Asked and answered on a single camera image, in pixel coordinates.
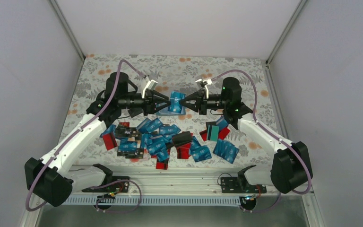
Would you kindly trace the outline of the blue UP card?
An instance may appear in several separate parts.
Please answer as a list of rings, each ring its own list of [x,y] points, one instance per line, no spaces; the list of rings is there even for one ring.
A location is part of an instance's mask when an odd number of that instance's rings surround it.
[[[183,112],[183,106],[180,104],[180,101],[183,100],[185,97],[185,93],[172,91],[170,96],[171,104],[168,107],[168,111],[176,114],[181,114]]]

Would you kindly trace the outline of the blue leather card holder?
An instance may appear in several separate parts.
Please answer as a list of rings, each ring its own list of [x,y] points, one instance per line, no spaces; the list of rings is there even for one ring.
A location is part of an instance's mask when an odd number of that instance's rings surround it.
[[[178,116],[185,115],[186,109],[180,102],[173,102],[170,106],[159,110],[156,115],[158,116]]]

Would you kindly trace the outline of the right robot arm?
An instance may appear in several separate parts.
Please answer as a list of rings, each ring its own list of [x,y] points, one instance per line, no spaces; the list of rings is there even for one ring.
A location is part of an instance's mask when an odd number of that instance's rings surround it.
[[[229,125],[258,143],[272,158],[270,167],[250,166],[237,180],[238,189],[249,192],[257,184],[274,186],[281,193],[296,192],[307,184],[302,194],[311,189],[313,178],[307,146],[292,142],[276,133],[257,118],[255,111],[242,101],[242,88],[238,79],[226,77],[220,94],[210,94],[210,80],[197,80],[197,92],[186,96],[180,104],[201,115],[208,110],[223,110]]]

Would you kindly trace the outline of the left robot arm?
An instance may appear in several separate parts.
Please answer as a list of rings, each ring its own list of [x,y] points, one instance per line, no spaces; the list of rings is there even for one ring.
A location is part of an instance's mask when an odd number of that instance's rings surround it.
[[[26,209],[30,207],[34,194],[54,207],[63,204],[74,192],[87,188],[102,192],[112,187],[112,172],[101,164],[71,171],[71,167],[90,143],[104,133],[117,120],[123,110],[137,108],[144,115],[155,114],[170,105],[170,98],[155,90],[157,82],[150,80],[142,92],[135,87],[124,72],[112,73],[105,89],[87,108],[78,125],[47,154],[41,158],[30,158],[25,163],[28,194]]]

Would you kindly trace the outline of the teal black stripe card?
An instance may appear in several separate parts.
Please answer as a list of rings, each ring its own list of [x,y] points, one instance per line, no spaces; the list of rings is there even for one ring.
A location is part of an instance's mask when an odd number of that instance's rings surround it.
[[[219,134],[219,127],[217,125],[209,125],[207,128],[207,140],[217,141]]]

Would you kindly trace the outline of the red card right side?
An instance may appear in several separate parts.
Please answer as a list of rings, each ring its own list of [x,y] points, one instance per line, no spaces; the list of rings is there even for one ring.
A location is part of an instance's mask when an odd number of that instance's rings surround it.
[[[220,140],[224,140],[229,133],[230,130],[228,129],[228,127],[224,127],[222,130],[219,131],[218,138]]]

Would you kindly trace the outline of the red card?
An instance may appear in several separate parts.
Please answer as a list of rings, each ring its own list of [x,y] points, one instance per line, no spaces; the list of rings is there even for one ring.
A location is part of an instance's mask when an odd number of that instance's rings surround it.
[[[169,159],[166,159],[164,161],[156,161],[156,169],[160,169],[160,170],[167,170],[168,169],[168,163],[169,163]]]
[[[116,138],[115,138],[115,135],[113,132],[103,135],[102,139],[104,141],[106,150],[111,150],[111,149],[118,147],[118,144],[116,142]]]
[[[219,131],[218,138],[220,140],[224,140],[229,133],[230,130],[228,129],[228,127],[224,127],[222,130]]]

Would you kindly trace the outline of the black visa card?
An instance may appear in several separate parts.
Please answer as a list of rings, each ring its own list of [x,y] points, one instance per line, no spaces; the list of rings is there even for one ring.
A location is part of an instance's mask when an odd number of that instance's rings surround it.
[[[119,140],[141,140],[141,133],[135,127],[118,125],[114,130],[114,135]]]

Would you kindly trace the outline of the blue card far left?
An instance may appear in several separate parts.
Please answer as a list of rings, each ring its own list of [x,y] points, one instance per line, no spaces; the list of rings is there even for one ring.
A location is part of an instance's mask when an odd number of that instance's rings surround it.
[[[116,129],[116,125],[115,124],[111,124],[104,132],[102,132],[100,134],[100,138],[103,138],[105,135],[115,135],[115,129]]]

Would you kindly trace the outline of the blue cards right stack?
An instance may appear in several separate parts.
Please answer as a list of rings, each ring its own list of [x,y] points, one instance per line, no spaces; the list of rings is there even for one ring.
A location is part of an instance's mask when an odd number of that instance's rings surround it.
[[[213,154],[221,157],[230,164],[233,164],[239,151],[240,150],[231,142],[218,139]]]

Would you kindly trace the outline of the red card left side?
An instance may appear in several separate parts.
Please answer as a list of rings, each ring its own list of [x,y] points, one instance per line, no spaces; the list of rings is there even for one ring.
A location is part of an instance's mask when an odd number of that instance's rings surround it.
[[[104,141],[106,150],[111,150],[111,149],[118,147],[118,144],[116,142],[116,138],[115,138],[115,135],[113,132],[103,135],[102,139]]]

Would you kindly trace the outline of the red card front centre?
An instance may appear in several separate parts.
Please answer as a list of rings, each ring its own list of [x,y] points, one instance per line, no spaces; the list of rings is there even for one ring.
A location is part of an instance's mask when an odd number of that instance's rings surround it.
[[[168,169],[168,163],[169,163],[169,159],[166,159],[164,161],[156,161],[156,169],[160,169],[160,170],[167,170]]]

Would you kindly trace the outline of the floral patterned table mat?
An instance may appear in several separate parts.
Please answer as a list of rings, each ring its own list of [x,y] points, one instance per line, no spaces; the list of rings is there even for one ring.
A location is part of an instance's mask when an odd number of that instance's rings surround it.
[[[268,127],[276,130],[276,115],[271,94],[259,59],[234,59],[211,57],[90,54],[86,57],[61,133],[66,137],[80,122],[86,109],[104,90],[106,80],[118,68],[128,74],[130,80],[142,89],[145,81],[142,72],[157,81],[156,91],[169,96],[172,91],[187,95],[197,91],[196,80],[216,78],[209,87],[212,94],[219,94],[222,80],[237,78],[242,87],[242,100],[256,108],[256,116]],[[179,159],[172,148],[168,168],[244,168],[250,165],[271,166],[272,158],[258,143],[244,133],[230,128],[226,140],[240,151],[233,164],[217,155],[195,162],[193,158]]]

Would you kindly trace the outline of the aluminium rail frame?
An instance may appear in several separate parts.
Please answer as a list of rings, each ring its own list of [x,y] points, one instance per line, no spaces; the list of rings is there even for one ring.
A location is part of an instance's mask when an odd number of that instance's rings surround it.
[[[138,166],[123,166],[115,171],[94,165],[60,174],[56,168],[43,165],[25,166],[29,191],[53,206],[61,205],[71,194],[85,188],[97,189],[112,176],[129,176],[129,185],[140,187],[143,193],[200,194],[219,186],[217,176],[222,172],[237,174],[237,168],[171,168],[147,171]]]

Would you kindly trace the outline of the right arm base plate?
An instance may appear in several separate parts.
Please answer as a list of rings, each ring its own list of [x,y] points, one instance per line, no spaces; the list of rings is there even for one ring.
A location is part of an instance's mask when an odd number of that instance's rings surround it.
[[[240,177],[221,177],[220,186],[222,193],[227,194],[248,194],[248,193],[266,193],[267,188],[262,185],[248,184],[247,180]]]

